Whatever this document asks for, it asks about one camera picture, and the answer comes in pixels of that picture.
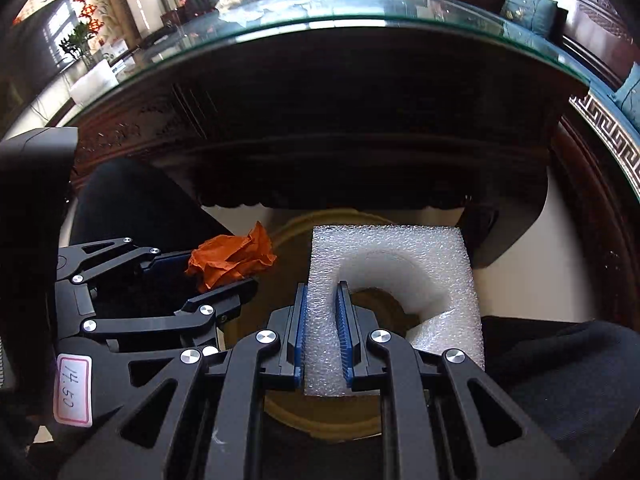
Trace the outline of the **blue cushion near right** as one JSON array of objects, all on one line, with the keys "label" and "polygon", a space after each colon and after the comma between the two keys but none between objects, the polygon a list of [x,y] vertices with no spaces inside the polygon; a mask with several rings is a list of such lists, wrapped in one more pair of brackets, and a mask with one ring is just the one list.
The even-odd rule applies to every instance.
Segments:
[{"label": "blue cushion near right", "polygon": [[640,65],[634,63],[623,85],[613,94],[613,101],[627,119],[640,130]]}]

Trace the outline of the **orange paper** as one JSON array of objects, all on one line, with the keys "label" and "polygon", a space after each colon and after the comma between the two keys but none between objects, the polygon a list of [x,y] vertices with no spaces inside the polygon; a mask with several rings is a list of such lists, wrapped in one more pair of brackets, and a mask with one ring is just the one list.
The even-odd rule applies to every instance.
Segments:
[{"label": "orange paper", "polygon": [[200,292],[230,285],[270,269],[277,261],[265,227],[257,221],[247,236],[218,235],[191,252],[186,276]]}]

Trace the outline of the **white foam packing piece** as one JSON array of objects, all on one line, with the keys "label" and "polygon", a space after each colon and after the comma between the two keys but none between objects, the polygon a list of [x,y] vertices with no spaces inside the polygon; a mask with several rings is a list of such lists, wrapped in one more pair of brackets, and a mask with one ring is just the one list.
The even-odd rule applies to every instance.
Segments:
[{"label": "white foam packing piece", "polygon": [[462,234],[452,226],[317,226],[308,311],[333,311],[345,281],[353,304],[413,348],[458,348],[485,364],[480,305]]}]

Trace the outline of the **blue cushion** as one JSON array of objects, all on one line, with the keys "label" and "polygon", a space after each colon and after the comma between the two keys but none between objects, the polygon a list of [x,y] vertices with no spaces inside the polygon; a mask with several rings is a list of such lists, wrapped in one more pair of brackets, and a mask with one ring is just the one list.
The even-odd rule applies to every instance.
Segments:
[{"label": "blue cushion", "polygon": [[504,0],[500,15],[538,36],[548,39],[558,4],[554,0]]},{"label": "blue cushion", "polygon": [[640,130],[640,65],[634,63],[623,85],[613,94],[613,101],[627,119]]}]

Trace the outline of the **yellow trash bin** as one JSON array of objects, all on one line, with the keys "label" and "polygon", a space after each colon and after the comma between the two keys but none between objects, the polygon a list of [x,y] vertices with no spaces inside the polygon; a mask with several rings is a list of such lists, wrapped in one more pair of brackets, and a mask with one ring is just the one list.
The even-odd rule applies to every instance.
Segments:
[{"label": "yellow trash bin", "polygon": [[[274,266],[259,277],[254,299],[224,328],[224,342],[233,346],[242,337],[264,328],[269,315],[292,304],[297,285],[310,282],[312,233],[317,226],[390,226],[393,222],[353,209],[310,212],[268,226]],[[303,385],[293,393],[270,392],[265,409],[285,427],[323,441],[349,441],[381,431],[380,401],[374,393],[354,396],[345,389],[340,343],[334,312],[308,311]]]}]

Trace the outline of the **dark wooden sofa right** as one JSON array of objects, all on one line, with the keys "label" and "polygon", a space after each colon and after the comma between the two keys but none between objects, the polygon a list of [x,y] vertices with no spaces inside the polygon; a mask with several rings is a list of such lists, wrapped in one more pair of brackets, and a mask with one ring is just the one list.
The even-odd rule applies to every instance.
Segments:
[{"label": "dark wooden sofa right", "polygon": [[639,133],[613,101],[639,47],[610,0],[554,0],[555,38],[590,88],[552,140],[552,171],[586,259],[594,310],[639,327]]}]

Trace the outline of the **white paper label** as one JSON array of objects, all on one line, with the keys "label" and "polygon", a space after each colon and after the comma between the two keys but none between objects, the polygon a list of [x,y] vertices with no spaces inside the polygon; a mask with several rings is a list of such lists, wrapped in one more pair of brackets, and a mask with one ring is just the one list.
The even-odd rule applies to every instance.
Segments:
[{"label": "white paper label", "polygon": [[53,416],[64,426],[90,428],[92,416],[92,359],[61,353],[56,359]]}]

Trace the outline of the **blue cushion far right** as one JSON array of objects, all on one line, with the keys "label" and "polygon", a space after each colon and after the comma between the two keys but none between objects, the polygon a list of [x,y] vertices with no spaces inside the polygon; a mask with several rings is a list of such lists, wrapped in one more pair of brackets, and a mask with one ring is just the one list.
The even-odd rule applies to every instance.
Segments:
[{"label": "blue cushion far right", "polygon": [[554,0],[504,0],[500,15],[538,36],[548,39],[558,4]]}]

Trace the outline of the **red chinese knot decoration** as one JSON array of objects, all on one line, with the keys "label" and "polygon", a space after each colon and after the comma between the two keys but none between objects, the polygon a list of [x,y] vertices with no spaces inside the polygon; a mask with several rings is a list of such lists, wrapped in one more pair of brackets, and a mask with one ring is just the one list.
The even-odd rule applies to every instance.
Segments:
[{"label": "red chinese knot decoration", "polygon": [[98,10],[98,6],[91,3],[90,0],[73,0],[73,2],[81,4],[79,16],[87,25],[89,32],[96,35],[104,26],[104,23],[94,16],[96,10]]}]

